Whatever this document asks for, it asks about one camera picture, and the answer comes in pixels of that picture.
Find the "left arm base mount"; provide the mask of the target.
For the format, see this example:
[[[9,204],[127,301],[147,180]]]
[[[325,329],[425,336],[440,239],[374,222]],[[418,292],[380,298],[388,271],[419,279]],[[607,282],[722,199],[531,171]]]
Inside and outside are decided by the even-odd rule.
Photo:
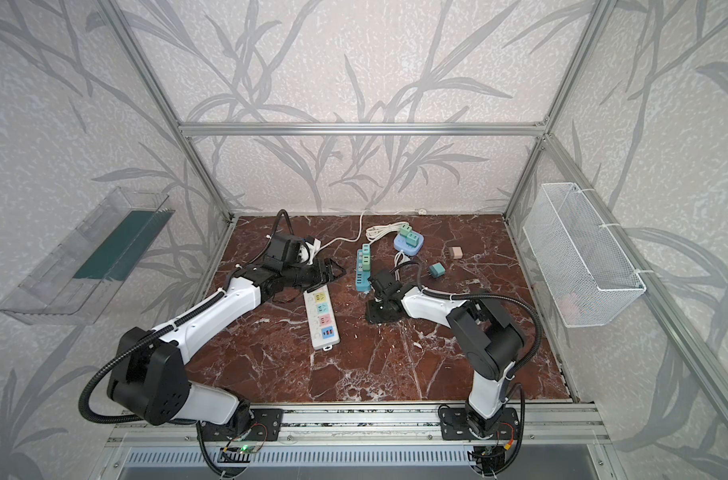
[[[281,408],[257,408],[251,411],[252,419],[246,429],[236,434],[227,426],[207,423],[202,427],[205,442],[247,441],[275,442],[281,431],[284,410]]]

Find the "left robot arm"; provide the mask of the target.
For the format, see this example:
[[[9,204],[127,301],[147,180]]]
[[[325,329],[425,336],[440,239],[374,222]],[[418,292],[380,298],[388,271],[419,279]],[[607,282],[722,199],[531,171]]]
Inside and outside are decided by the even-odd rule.
[[[127,331],[116,356],[85,385],[80,415],[95,424],[196,422],[243,434],[253,423],[250,401],[191,381],[186,366],[235,320],[285,289],[312,293],[343,277],[345,268],[319,257],[319,250],[310,237],[276,233],[254,261],[230,272],[199,304],[152,329]]]

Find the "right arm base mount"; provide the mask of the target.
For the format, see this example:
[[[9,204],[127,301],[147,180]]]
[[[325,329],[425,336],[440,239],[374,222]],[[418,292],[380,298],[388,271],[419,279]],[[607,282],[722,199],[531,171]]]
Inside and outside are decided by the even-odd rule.
[[[505,441],[517,439],[520,427],[518,412],[512,407],[503,407],[495,417],[484,420],[470,415],[465,407],[450,407],[440,404],[437,409],[441,437],[445,441]]]

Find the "light blue square power socket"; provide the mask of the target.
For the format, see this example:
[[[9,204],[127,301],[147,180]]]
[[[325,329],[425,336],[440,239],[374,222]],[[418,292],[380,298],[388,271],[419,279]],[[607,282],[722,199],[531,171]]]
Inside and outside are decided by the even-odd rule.
[[[425,238],[422,234],[411,232],[408,235],[397,235],[393,245],[397,251],[404,252],[407,256],[414,257],[422,249]]]

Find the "light green usb adapter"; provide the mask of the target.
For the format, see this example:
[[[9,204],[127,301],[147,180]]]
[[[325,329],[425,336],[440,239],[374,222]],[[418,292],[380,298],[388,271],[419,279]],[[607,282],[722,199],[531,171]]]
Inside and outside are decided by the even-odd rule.
[[[408,237],[413,232],[413,228],[409,224],[402,225],[399,234]]]

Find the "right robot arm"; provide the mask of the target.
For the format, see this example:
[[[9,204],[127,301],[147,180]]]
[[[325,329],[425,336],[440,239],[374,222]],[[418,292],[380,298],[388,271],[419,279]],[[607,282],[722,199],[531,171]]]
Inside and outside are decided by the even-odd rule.
[[[367,302],[370,324],[427,320],[448,327],[474,370],[466,418],[484,439],[500,422],[510,382],[538,353],[544,329],[536,310],[513,297],[490,292],[447,293],[403,283],[395,268],[370,277],[374,298]]]

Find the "teal green usb adapter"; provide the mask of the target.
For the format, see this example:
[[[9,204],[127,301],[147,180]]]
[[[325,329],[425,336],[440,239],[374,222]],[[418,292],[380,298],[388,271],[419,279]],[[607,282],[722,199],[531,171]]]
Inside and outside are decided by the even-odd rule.
[[[409,247],[419,247],[423,242],[423,236],[414,231],[403,239]]]

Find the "teal power strip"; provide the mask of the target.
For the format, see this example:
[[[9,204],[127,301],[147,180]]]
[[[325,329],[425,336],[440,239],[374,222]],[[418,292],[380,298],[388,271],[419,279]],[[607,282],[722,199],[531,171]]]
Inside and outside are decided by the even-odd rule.
[[[372,261],[371,261],[371,267],[369,269],[365,269],[362,266],[362,247],[357,251],[357,263],[356,263],[356,274],[355,274],[355,286],[356,290],[358,292],[367,293],[370,291],[371,284],[370,284],[370,275],[371,275],[371,268],[372,268]]]

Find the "white long power strip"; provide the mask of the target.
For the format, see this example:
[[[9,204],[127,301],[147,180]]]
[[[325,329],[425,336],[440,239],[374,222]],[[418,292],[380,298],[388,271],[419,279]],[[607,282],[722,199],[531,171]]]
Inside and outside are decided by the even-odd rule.
[[[329,351],[340,343],[331,296],[327,285],[304,295],[313,348]]]

